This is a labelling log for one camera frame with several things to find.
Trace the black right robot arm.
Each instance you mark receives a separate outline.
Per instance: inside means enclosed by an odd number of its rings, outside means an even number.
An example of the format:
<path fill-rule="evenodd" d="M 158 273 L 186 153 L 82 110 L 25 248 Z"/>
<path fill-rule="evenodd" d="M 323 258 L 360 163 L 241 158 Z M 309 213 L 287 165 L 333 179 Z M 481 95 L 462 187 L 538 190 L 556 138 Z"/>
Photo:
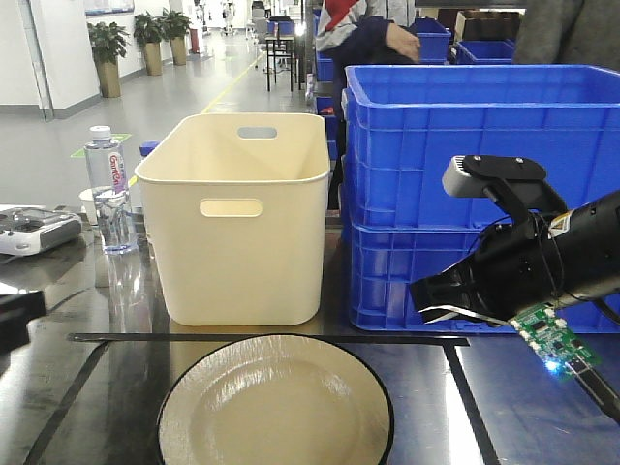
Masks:
<path fill-rule="evenodd" d="M 619 194 L 556 217 L 531 218 L 532 236 L 513 224 L 490 225 L 472 254 L 412 283 L 423 321 L 502 326 L 538 304 L 562 309 L 591 302 L 618 322 L 605 297 L 619 292 Z"/>

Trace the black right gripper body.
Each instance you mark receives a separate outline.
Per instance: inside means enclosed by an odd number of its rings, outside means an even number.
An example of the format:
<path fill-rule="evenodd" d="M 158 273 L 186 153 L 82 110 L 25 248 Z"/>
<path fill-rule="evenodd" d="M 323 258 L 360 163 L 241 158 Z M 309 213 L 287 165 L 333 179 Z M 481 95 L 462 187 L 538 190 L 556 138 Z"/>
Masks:
<path fill-rule="evenodd" d="M 534 235 L 495 223 L 480 233 L 480 246 L 468 257 L 471 310 L 487 320 L 506 321 L 520 310 L 559 298 L 567 271 L 551 217 L 532 214 Z"/>

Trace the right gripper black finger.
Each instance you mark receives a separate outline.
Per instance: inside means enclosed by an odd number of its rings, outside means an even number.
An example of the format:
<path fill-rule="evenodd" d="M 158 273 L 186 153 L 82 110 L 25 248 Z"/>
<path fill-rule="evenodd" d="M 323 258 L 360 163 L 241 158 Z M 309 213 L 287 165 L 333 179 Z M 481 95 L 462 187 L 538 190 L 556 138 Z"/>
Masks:
<path fill-rule="evenodd" d="M 469 320 L 506 326 L 512 317 L 498 306 L 475 279 L 473 269 L 456 263 L 441 273 L 419 279 L 409 286 L 415 310 L 425 324 Z"/>

